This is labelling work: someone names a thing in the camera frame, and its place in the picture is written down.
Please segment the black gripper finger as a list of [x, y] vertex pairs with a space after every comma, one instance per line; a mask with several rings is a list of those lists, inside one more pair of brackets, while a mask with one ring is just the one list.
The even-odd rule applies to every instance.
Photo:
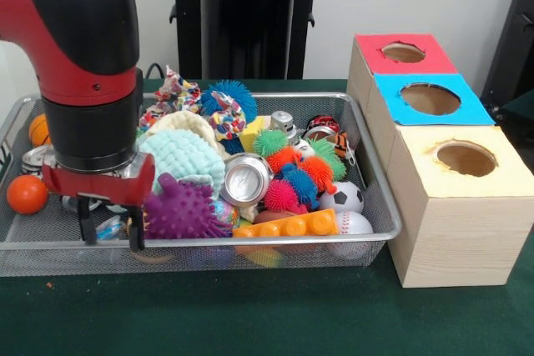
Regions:
[[94, 227], [93, 215], [89, 210], [89, 198], [78, 198], [77, 213], [82, 240], [87, 245], [97, 242], [97, 234]]
[[131, 250], [144, 250], [144, 215], [141, 207], [128, 206], [131, 224], [128, 230], [129, 247]]

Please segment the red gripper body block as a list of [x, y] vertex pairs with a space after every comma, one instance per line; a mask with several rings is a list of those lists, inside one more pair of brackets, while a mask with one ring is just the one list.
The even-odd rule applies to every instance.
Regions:
[[155, 161], [152, 154], [137, 153], [130, 164], [119, 170], [79, 173], [62, 167], [53, 153], [46, 153], [42, 173], [52, 193], [96, 198], [122, 206], [141, 206], [153, 189]]

